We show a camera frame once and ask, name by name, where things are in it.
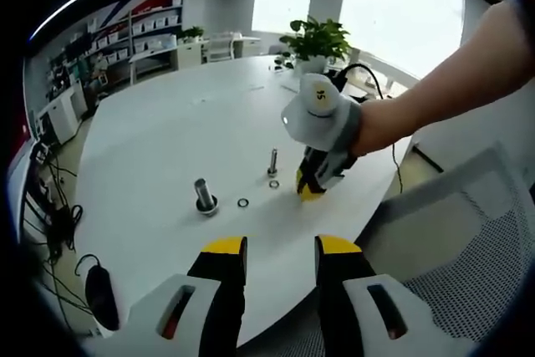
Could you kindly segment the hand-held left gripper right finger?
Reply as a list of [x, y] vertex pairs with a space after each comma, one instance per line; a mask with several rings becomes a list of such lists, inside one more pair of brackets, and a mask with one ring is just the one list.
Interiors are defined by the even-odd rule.
[[318, 317], [327, 356], [468, 356], [472, 342], [433, 321], [431, 308], [371, 267], [362, 249], [332, 235], [314, 239]]

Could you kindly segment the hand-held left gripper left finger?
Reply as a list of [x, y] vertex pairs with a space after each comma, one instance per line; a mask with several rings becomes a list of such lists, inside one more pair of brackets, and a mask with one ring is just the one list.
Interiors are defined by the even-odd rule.
[[126, 356], [233, 356], [245, 310], [247, 238], [208, 243], [130, 310]]

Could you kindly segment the person's right hand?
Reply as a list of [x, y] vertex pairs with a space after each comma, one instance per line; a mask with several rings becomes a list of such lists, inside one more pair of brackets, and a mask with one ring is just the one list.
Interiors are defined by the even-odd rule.
[[382, 150], [404, 137], [398, 106], [394, 99], [368, 100], [361, 105], [359, 129], [351, 147], [354, 156]]

